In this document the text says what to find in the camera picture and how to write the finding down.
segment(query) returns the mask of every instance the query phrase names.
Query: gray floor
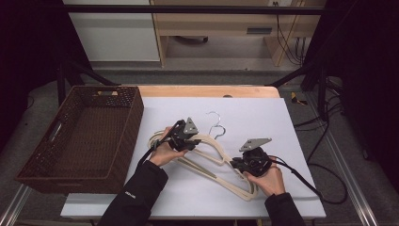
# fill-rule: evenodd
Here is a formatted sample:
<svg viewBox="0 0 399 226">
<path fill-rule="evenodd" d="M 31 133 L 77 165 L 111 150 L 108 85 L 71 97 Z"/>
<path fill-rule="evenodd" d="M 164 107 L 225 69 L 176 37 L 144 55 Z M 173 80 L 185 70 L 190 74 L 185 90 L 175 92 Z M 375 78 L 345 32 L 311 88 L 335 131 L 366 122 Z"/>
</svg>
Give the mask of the gray floor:
<svg viewBox="0 0 399 226">
<path fill-rule="evenodd" d="M 154 64 L 115 63 L 97 65 L 97 70 L 103 76 L 122 84 L 263 85 L 275 81 L 296 67 L 287 62 L 288 60 L 279 68 L 272 67 L 262 39 L 210 38 L 206 44 L 192 41 L 194 40 L 171 40 L 167 65 L 164 68 Z M 280 96 L 286 100 L 293 124 L 315 117 L 309 105 L 291 102 L 291 91 L 298 91 L 300 79 L 297 78 L 279 89 Z M 56 83 L 35 89 L 30 96 L 30 101 L 34 100 L 34 104 L 25 111 L 14 135 L 0 153 L 0 213 L 6 210 L 19 187 L 13 178 L 39 143 L 57 110 Z M 340 113 L 334 114 L 330 119 L 329 130 L 353 171 L 378 224 L 399 225 L 399 196 L 380 166 L 376 162 L 363 159 L 361 147 L 347 118 Z M 321 136 L 321 130 L 298 131 L 297 135 L 305 156 L 308 156 Z M 312 162 L 337 171 L 325 142 L 317 149 Z M 338 200 L 343 195 L 342 186 L 330 174 L 314 167 L 311 167 L 311 173 L 317 188 L 327 199 Z M 43 195 L 33 191 L 19 220 L 69 221 L 59 217 L 64 201 L 63 195 Z M 317 219 L 316 225 L 362 225 L 350 198 L 341 205 L 324 203 L 324 207 L 327 217 Z"/>
</svg>

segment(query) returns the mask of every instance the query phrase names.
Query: black curtain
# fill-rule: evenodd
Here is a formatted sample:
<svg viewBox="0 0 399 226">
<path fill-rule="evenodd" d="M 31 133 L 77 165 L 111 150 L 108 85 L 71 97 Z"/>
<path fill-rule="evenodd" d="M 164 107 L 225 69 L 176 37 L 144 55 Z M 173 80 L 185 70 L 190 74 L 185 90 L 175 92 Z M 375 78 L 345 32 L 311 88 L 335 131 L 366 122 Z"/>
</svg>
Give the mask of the black curtain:
<svg viewBox="0 0 399 226">
<path fill-rule="evenodd" d="M 56 80 L 61 62 L 91 69 L 68 13 L 40 9 L 62 0 L 0 1 L 0 151 L 27 108 L 27 95 Z M 78 72 L 68 80 L 81 84 Z"/>
<path fill-rule="evenodd" d="M 343 2 L 328 1 L 335 7 Z M 342 78 L 345 112 L 364 153 L 379 162 L 399 192 L 398 12 L 397 0 L 360 0 L 343 24 L 343 40 L 323 66 L 327 76 Z M 323 17 L 307 60 L 312 60 L 336 23 Z"/>
</svg>

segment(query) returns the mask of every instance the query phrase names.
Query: metal rod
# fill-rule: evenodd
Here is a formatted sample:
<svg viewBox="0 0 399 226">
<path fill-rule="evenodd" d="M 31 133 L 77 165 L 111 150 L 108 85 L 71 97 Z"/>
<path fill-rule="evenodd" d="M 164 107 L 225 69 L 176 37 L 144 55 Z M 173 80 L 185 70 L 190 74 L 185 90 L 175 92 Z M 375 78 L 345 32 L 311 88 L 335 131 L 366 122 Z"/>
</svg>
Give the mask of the metal rod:
<svg viewBox="0 0 399 226">
<path fill-rule="evenodd" d="M 198 13 L 198 14 L 274 14 L 324 15 L 343 9 L 292 7 L 232 7 L 232 6 L 143 6 L 143 5 L 42 5 L 51 11 L 85 13 Z"/>
<path fill-rule="evenodd" d="M 0 226 L 12 226 L 20 215 L 21 210 L 24 207 L 24 203 L 29 197 L 32 189 L 25 185 L 20 185 L 17 193 L 14 196 L 11 204 L 8 206 L 6 212 L 0 218 Z"/>
</svg>

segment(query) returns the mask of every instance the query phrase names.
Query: white cabinet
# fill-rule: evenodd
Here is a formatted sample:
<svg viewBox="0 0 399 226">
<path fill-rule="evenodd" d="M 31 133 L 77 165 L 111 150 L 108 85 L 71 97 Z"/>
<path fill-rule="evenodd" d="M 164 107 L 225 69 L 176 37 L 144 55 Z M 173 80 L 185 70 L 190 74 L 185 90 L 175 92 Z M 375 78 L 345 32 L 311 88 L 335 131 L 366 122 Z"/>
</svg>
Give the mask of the white cabinet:
<svg viewBox="0 0 399 226">
<path fill-rule="evenodd" d="M 64 4 L 148 5 L 147 0 L 63 0 Z M 159 61 L 152 15 L 70 13 L 90 61 Z"/>
</svg>

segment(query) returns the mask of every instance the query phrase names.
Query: metal bracket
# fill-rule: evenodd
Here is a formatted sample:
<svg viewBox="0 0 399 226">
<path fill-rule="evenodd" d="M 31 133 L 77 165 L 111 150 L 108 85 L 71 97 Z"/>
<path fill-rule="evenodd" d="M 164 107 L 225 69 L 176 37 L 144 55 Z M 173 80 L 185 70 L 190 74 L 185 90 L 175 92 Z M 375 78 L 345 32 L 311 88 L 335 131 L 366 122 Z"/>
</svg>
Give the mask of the metal bracket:
<svg viewBox="0 0 399 226">
<path fill-rule="evenodd" d="M 265 143 L 272 141 L 271 138 L 253 138 L 247 140 L 247 142 L 241 147 L 240 152 L 247 152 L 261 147 Z"/>
</svg>

